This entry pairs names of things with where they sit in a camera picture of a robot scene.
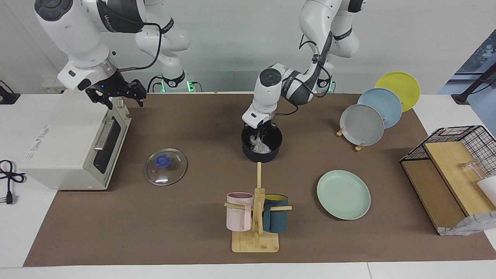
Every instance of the white table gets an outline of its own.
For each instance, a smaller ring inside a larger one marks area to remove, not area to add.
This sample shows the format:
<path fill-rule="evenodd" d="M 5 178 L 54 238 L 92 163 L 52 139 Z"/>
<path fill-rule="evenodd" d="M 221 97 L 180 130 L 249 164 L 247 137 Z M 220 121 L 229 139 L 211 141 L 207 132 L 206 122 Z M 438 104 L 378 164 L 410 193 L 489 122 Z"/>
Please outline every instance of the white table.
<path fill-rule="evenodd" d="M 0 106 L 0 158 L 20 161 L 60 95 L 23 95 L 15 106 Z M 482 125 L 469 106 L 447 95 L 422 95 L 414 108 L 426 132 L 440 127 Z M 0 182 L 0 196 L 6 192 Z M 495 278 L 496 260 L 468 262 L 393 262 L 324 264 L 248 264 L 181 266 L 71 266 L 22 268 L 55 191 L 28 179 L 14 186 L 15 205 L 0 204 L 0 279 L 2 278 L 326 278 L 438 279 Z M 496 229 L 486 231 L 496 247 Z"/>

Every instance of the yellow plate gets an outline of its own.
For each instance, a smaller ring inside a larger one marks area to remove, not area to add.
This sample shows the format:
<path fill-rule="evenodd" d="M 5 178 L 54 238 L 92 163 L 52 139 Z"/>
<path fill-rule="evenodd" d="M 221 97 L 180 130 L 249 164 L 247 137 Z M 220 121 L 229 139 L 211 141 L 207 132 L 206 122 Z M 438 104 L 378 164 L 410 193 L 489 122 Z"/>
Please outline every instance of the yellow plate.
<path fill-rule="evenodd" d="M 377 81 L 375 86 L 393 91 L 400 98 L 403 112 L 413 108 L 420 97 L 420 85 L 417 80 L 401 71 L 385 74 Z"/>

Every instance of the pink mug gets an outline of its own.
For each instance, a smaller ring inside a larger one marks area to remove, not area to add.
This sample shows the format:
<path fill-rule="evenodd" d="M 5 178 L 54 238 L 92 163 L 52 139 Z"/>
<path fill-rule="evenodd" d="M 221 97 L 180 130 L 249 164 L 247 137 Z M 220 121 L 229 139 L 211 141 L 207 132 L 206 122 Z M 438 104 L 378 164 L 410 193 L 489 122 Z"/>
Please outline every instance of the pink mug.
<path fill-rule="evenodd" d="M 227 202 L 245 206 L 245 209 L 227 207 L 226 227 L 231 231 L 249 231 L 251 229 L 251 207 L 253 194 L 234 192 L 227 194 Z"/>

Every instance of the blue lid knob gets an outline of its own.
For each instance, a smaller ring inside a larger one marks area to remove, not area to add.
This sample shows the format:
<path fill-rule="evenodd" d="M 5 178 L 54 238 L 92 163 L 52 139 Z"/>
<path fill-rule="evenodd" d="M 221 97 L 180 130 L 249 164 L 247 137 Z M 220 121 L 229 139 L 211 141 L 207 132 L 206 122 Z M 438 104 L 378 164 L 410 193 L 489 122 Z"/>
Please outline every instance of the blue lid knob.
<path fill-rule="evenodd" d="M 170 164 L 171 164 L 171 159 L 165 154 L 159 155 L 157 159 L 155 159 L 155 165 L 157 165 L 157 167 L 159 168 L 162 169 L 166 168 Z"/>

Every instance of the mug handle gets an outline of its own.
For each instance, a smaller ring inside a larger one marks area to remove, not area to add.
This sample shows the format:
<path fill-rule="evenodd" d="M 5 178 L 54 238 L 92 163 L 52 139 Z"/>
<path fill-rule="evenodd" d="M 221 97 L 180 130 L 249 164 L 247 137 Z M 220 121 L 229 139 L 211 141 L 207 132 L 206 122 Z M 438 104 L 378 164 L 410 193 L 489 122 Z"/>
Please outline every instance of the mug handle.
<path fill-rule="evenodd" d="M 251 227 L 251 206 L 245 205 L 245 221 L 243 224 L 243 229 Z"/>
<path fill-rule="evenodd" d="M 271 225 L 270 225 L 270 208 L 271 207 L 272 207 L 272 205 L 270 205 L 270 204 L 263 207 L 262 223 L 263 223 L 263 227 L 268 228 L 268 230 L 267 230 L 268 232 L 270 232 L 272 230 Z"/>

